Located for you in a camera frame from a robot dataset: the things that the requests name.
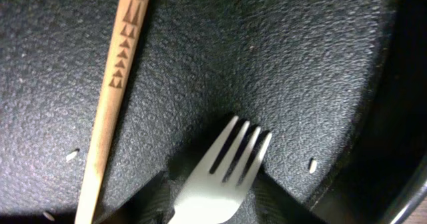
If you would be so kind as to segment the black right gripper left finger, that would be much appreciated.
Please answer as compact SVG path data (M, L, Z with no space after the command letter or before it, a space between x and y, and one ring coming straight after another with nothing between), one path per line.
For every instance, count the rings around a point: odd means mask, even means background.
M96 223L164 224L169 213L171 187L166 171L160 171L118 210Z

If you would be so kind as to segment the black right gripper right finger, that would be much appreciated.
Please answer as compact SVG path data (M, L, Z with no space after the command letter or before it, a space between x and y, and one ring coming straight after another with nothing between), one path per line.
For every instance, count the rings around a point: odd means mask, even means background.
M260 169L252 191L258 223L271 224L326 224L324 220L296 201L277 184L264 169Z

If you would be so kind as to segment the white plastic fork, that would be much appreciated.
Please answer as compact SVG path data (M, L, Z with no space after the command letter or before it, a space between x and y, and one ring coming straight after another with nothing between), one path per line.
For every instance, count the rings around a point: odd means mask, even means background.
M248 172L244 173L244 168L248 164L261 132L261 128L256 127L230 178L224 181L224 177L250 126L248 121L242 125L218 168L213 173L210 173L209 170L238 119L238 116L232 117L185 181L179 195L173 202L174 215L169 220L169 224L224 223L233 217L244 202L261 167L272 134L266 135Z

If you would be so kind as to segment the round black tray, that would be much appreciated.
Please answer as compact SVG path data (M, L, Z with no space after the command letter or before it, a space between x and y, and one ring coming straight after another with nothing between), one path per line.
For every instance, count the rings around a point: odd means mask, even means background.
M1 0L1 222L72 223L118 0ZM232 116L327 223L426 196L426 0L149 0L94 221L172 202Z

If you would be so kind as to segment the wooden chopstick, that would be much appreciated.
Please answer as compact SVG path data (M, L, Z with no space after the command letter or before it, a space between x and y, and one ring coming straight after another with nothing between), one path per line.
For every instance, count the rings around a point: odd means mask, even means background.
M119 0L79 195L76 224L93 221L149 0Z

